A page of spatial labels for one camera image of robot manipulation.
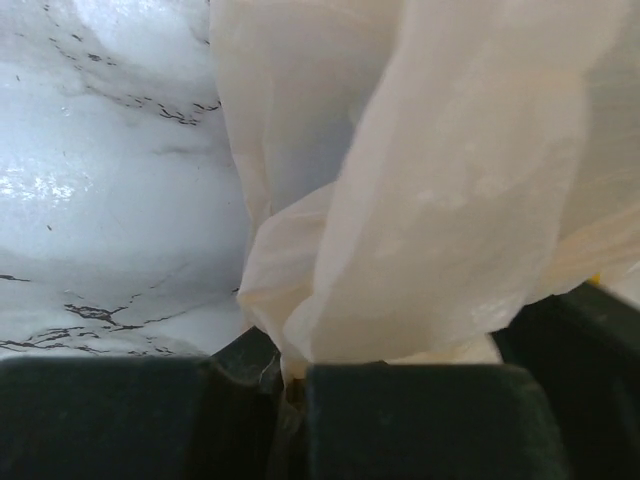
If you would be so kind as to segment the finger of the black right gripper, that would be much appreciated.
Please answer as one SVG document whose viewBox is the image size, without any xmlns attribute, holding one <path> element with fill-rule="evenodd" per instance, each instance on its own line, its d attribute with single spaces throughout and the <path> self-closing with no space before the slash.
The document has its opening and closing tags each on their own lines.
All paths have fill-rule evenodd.
<svg viewBox="0 0 640 480">
<path fill-rule="evenodd" d="M 492 335 L 546 393 L 577 479 L 639 476 L 639 312 L 583 284 Z"/>
</svg>

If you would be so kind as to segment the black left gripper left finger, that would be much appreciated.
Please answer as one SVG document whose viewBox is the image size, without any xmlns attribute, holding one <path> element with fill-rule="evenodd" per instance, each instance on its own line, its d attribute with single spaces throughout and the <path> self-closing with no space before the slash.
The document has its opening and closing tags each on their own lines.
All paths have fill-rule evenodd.
<svg viewBox="0 0 640 480">
<path fill-rule="evenodd" d="M 260 479 L 279 354 L 252 329 L 208 357 L 1 363 L 5 479 Z"/>
</svg>

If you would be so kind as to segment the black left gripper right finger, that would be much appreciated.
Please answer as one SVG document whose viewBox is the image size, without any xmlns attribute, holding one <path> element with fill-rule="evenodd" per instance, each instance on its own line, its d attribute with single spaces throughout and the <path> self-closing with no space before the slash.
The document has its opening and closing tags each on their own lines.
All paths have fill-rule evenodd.
<svg viewBox="0 0 640 480">
<path fill-rule="evenodd" d="M 567 479 L 541 387 L 504 365 L 324 365 L 307 375 L 313 479 Z"/>
</svg>

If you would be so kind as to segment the translucent orange plastic bag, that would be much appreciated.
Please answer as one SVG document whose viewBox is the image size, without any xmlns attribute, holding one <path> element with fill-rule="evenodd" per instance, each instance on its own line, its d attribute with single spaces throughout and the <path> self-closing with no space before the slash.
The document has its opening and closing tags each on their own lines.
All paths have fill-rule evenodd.
<svg viewBox="0 0 640 480">
<path fill-rule="evenodd" d="M 215 1 L 239 304 L 313 364 L 493 358 L 639 265 L 635 1 Z"/>
</svg>

